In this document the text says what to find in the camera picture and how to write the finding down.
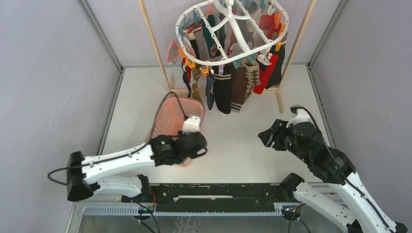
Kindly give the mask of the pink plastic laundry basket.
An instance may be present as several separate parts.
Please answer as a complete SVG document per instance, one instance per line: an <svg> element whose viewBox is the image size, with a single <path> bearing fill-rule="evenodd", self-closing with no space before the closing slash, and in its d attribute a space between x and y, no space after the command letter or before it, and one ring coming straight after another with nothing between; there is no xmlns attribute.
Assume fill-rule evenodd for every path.
<svg viewBox="0 0 412 233"><path fill-rule="evenodd" d="M154 126L146 138L154 151L151 158L155 166L187 166L192 160L190 158L179 159L174 149L174 140L182 132L183 121L190 115L204 117L205 108L199 101L182 98L169 97L160 106L156 114Z"/></svg>

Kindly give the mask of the wooden clothes rack frame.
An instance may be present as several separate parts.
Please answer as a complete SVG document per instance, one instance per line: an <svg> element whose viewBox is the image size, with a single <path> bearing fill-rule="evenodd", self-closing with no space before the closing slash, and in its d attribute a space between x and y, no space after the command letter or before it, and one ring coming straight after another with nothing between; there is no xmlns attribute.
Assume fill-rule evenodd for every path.
<svg viewBox="0 0 412 233"><path fill-rule="evenodd" d="M244 15L240 16L240 15L236 15L233 13L233 8L235 6L234 2L237 3L237 7L239 9L241 9L241 11L244 13ZM301 42L303 33L306 30L307 24L309 22L309 19L311 17L312 11L315 7L316 4L316 0L310 0L309 4L307 6L305 15L303 16L299 31L296 35L294 44L291 48L291 52L289 54L289 57L287 59L287 63L285 65L285 68L283 70L282 73L282 80L280 82L280 84L276 87L271 87L268 90L266 90L266 92L270 92L273 91L276 93L276 97L277 97L277 102L278 102L278 106L279 106L279 112L282 114L284 113L284 106L283 106L283 101L282 101L282 97L281 97L281 88L283 85L283 81L285 79L285 77L288 74L288 70L290 65L292 64L292 61L294 60L295 54L296 54L296 50ZM269 48L271 46L275 46L275 48L278 50L281 46L281 41L283 40L283 38L286 36L287 30L289 28L288 22L289 22L289 15L286 12L286 10L276 1L276 0L272 0L271 3L272 5L275 5L278 9L279 9L279 13L278 15L274 16L274 22L276 24L278 24L280 22L280 19L282 18L282 16L285 18L285 21L282 23L282 27L281 30L279 32L279 36L276 40L270 40L268 38L266 38L266 36L263 34L263 30L261 30L259 28L259 26L256 24L256 21L252 19L250 13L246 10L246 8L243 6L243 3L240 0L225 0L226 6L224 6L223 4L221 4L218 0L206 0L204 2L201 2L195 6L190 7L189 9L187 9L186 11L184 11L181 16L178 18L178 22L175 25L175 33L177 36L177 43L178 43L178 48L180 48L182 51L180 51L179 53L182 54L181 56L183 58L186 58L187 64L191 67L191 68L196 68L196 64L201 65L200 66L200 70L203 74L207 75L208 74L208 69L202 69L202 66L216 66L216 65L225 65L231 62L240 62L242 58L244 57L252 57L251 55L254 55L255 53L257 54L257 52L259 51L264 51L265 53L269 52ZM161 54L155 39L155 34L153 32L152 26L150 24L150 20L149 20L149 16L144 4L143 0L138 0L138 4L139 4L139 8L141 10L144 22L146 24L146 28L147 31L149 33L149 36L151 38L151 43L152 46L154 48L154 52L159 64L159 67L161 69L161 71L163 72L163 77L164 80L167 84L167 89L169 91L185 91L183 89L173 89L170 82L169 82L169 78L166 74L165 71L165 67L163 64L163 60L161 58ZM207 18L204 14L204 12L201 10L201 7L205 6L205 5L213 5L216 11L218 11L219 13L224 15L224 18L222 19L222 21L220 23L218 23L216 26L211 27L209 22L207 21ZM231 28L233 29L235 38L238 40L239 46L242 49L243 53L239 53L238 55L232 57L232 58L228 58L226 52L223 50L223 46L221 45L221 43L218 41L217 38L213 38L218 50L220 51L221 55L223 56L223 59L221 61L216 61L216 62L211 62L209 60L199 60L197 58L195 58L194 56L191 56L189 52L186 51L186 47L183 43L183 38L184 38L184 25L181 25L181 21L184 21L184 18L186 17L186 15L189 12L193 12L193 20L194 22L197 24L198 22L201 22L202 20L205 22L206 28L208 29L208 31L211 33L211 36L214 37L215 36L215 32L218 31L218 29L220 29L222 26L224 26L226 23L229 23ZM265 45L262 45L260 47L257 47L255 49L250 49L244 39L244 35L240 30L240 27L237 23L237 20L248 20L253 27L257 30L258 34L262 37L262 40L265 41Z"/></svg>

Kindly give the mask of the navy blue sock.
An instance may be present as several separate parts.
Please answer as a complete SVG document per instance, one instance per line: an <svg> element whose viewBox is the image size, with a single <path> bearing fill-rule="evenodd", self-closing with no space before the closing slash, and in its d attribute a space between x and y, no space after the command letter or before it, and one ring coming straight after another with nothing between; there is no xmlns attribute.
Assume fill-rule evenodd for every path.
<svg viewBox="0 0 412 233"><path fill-rule="evenodd" d="M214 95L213 95L213 85L215 82L214 75L212 73L209 73L207 78L206 78L206 88L205 88L205 94L206 94L206 102L207 102L207 108L208 110L211 110L214 105Z"/></svg>

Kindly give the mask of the black sock with beige stripes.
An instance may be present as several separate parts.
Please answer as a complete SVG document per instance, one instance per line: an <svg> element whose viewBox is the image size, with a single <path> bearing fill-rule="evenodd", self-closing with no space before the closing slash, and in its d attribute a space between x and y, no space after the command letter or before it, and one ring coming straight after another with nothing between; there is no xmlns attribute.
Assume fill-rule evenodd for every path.
<svg viewBox="0 0 412 233"><path fill-rule="evenodd" d="M218 110L224 114L231 113L231 71L224 67L222 73L218 66L213 67L214 85L213 95Z"/></svg>

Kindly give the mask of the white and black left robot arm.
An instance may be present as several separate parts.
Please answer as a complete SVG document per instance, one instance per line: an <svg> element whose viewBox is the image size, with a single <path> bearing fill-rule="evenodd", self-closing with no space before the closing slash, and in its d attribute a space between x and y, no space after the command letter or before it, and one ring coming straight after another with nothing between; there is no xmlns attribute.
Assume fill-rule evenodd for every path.
<svg viewBox="0 0 412 233"><path fill-rule="evenodd" d="M207 153L201 132L158 135L131 149L100 156L85 156L81 151L69 156L66 169L67 199L81 201L95 194L123 195L147 202L152 190L145 176L127 180L117 175L134 169L172 166Z"/></svg>

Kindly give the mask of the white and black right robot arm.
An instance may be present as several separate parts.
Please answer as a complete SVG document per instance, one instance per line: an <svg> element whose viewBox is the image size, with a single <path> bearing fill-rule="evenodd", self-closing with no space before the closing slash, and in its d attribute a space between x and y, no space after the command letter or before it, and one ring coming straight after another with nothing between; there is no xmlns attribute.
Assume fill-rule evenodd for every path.
<svg viewBox="0 0 412 233"><path fill-rule="evenodd" d="M281 119L258 134L263 145L288 151L305 163L309 171L331 187L345 206L316 194L302 177L290 173L280 183L281 197L315 209L331 221L340 223L345 233L406 233L408 228L391 220L370 196L348 157L328 146L317 124L290 123Z"/></svg>

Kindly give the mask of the white round clip hanger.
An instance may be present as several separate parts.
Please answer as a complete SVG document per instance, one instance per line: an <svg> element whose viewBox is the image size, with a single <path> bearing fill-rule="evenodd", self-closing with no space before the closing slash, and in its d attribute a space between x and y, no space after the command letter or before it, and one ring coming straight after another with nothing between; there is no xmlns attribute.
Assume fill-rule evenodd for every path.
<svg viewBox="0 0 412 233"><path fill-rule="evenodd" d="M224 0L219 0L219 2L221 4L223 4L224 6L226 6L226 3ZM246 2L242 2L243 6L246 8L247 5L250 5L252 2L250 0L247 0ZM241 9L239 9L236 5L237 3L234 2L235 6L233 8L233 13L236 15L244 15L244 13L241 11ZM201 10L204 12L205 16L208 17L210 14L214 15L215 17L215 21L216 21L216 25L218 23L220 23L222 21L222 19L224 18L224 15L219 13L218 11L216 11L213 5L205 5L203 7L201 7ZM282 16L282 18L280 19L280 22L278 24L276 24L274 22L274 16L278 15L279 13L279 9L275 6L272 5L271 0L262 0L259 3L258 9L256 11L254 10L247 10L252 19L256 21L256 24L259 26L259 28L261 30L263 30L263 34L266 36L266 38L270 39L270 40L276 40L279 36L279 32L281 30L282 27L282 23L285 21L285 18ZM220 57L216 57L216 58L210 58L209 54L207 52L207 54L205 56L198 56L195 52L195 48L194 46L191 44L190 39L188 38L188 35L190 33L197 33L197 32L202 32L202 21L198 22L197 24L194 22L193 20L193 12L189 12L186 17L184 18L184 21L181 21L181 25L184 25L184 40L183 43L186 47L186 51L190 53L191 56L194 56L195 58L199 59L199 60L209 60L211 62L216 62L216 61L221 61L223 59L223 56L221 55ZM263 13L263 16L260 18L257 18L254 16L255 12L258 13ZM240 27L241 32L244 35L244 39L248 45L248 47L252 50L255 49L257 47L260 47L262 45L265 45L265 41L262 40L262 37L258 34L257 30L253 27L253 25L248 21L248 20L237 20L237 23ZM286 39L285 37L283 38L283 40L281 41L281 45L285 44ZM232 58L236 55L238 55L239 53L243 53L242 49L239 46L238 40L235 38L233 29L231 28L229 23L226 23L224 26L222 26L220 29L218 29L218 31L215 32L215 36L213 38L217 38L218 41L221 43L221 45L223 46L223 50L226 52L228 58ZM267 53L265 53L263 50L257 52L257 54L255 53L254 55L251 55L252 57L244 57L241 59L241 61L245 58L248 58L250 60L256 59L258 58L258 55L263 53L264 55L266 55Z"/></svg>

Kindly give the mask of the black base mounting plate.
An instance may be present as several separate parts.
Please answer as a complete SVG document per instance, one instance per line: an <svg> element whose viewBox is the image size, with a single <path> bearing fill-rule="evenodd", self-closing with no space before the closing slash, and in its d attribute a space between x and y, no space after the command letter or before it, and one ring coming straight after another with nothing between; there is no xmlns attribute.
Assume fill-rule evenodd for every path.
<svg viewBox="0 0 412 233"><path fill-rule="evenodd" d="M298 205L283 185L276 183L159 184L150 194L121 197L121 202L140 202L161 213L277 213L286 205Z"/></svg>

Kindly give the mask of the black sock with tan toe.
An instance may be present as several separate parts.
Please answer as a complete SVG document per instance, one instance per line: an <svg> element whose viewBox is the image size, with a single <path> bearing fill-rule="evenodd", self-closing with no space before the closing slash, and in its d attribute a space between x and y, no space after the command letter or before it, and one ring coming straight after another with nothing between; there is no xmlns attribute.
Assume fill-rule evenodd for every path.
<svg viewBox="0 0 412 233"><path fill-rule="evenodd" d="M265 86L265 89L279 85L282 80L282 66L285 59L285 45L282 44L279 48L279 51L276 51L275 48L272 47L270 53L272 54L272 58L275 58L275 61L272 62L274 68Z"/></svg>

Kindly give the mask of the red sock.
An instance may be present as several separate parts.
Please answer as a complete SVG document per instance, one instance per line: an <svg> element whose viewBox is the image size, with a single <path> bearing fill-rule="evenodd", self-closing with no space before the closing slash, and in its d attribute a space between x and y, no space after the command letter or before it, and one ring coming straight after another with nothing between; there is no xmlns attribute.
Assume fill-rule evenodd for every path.
<svg viewBox="0 0 412 233"><path fill-rule="evenodd" d="M259 64L259 81L253 92L256 94L261 94L268 84L269 78L275 69L275 65L278 61L278 55L271 52L264 55L263 53L259 54L257 57L257 62Z"/></svg>

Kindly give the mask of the brown sock with striped toe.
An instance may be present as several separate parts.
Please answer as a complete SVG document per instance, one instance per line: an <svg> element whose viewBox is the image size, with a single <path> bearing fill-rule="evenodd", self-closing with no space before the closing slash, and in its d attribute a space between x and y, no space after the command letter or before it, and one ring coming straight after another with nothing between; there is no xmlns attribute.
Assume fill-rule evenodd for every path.
<svg viewBox="0 0 412 233"><path fill-rule="evenodd" d="M245 101L247 81L245 78L245 68L240 66L233 68L231 73L231 100L230 107L232 112L240 112Z"/></svg>

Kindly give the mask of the olive green and orange sock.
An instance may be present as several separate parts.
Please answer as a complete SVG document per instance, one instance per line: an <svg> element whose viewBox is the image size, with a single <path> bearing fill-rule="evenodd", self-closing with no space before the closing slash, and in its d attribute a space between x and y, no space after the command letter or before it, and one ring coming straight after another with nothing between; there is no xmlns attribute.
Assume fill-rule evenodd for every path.
<svg viewBox="0 0 412 233"><path fill-rule="evenodd" d="M199 88L198 88L198 82L201 77L201 71L199 68L195 68L192 70L192 78L193 78L193 84L192 84L192 95L191 97L200 103L202 103L202 98L200 96Z"/></svg>

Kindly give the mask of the beige argyle pattern sock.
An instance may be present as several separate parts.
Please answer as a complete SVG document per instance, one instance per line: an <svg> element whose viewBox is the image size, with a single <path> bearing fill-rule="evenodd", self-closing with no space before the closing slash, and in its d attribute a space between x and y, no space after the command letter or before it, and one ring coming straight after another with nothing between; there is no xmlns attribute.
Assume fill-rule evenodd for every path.
<svg viewBox="0 0 412 233"><path fill-rule="evenodd" d="M242 60L241 66L245 68L246 91L244 103L246 103L252 95L254 87L260 84L259 63L257 61L249 62L249 60L245 58Z"/></svg>

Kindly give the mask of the pink sock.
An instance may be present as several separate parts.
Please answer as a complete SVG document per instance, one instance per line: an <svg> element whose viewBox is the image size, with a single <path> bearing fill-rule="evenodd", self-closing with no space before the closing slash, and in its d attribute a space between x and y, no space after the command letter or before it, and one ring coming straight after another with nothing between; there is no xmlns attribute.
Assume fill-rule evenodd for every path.
<svg viewBox="0 0 412 233"><path fill-rule="evenodd" d="M179 49L180 45L178 44L176 39L172 39L169 43L169 47L166 54L166 61L167 63L176 64L178 56L179 56Z"/></svg>

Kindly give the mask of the dark green patterned sock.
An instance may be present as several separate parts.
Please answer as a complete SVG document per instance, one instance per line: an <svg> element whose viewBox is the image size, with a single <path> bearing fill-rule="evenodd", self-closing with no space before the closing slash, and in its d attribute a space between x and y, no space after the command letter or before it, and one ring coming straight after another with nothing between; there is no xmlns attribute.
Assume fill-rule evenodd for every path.
<svg viewBox="0 0 412 233"><path fill-rule="evenodd" d="M216 21L215 21L215 17L214 15L210 14L207 17L207 20L210 24L211 27L214 27L216 25ZM220 57L221 56L221 52L219 51L219 49L217 48L217 45L214 41L214 39L212 38L212 34L210 33L209 29L207 28L206 24L204 21L202 21L202 31L203 31L203 36L204 39L206 41L206 45L207 45L207 51L209 54L209 57L212 58L216 58L216 57Z"/></svg>

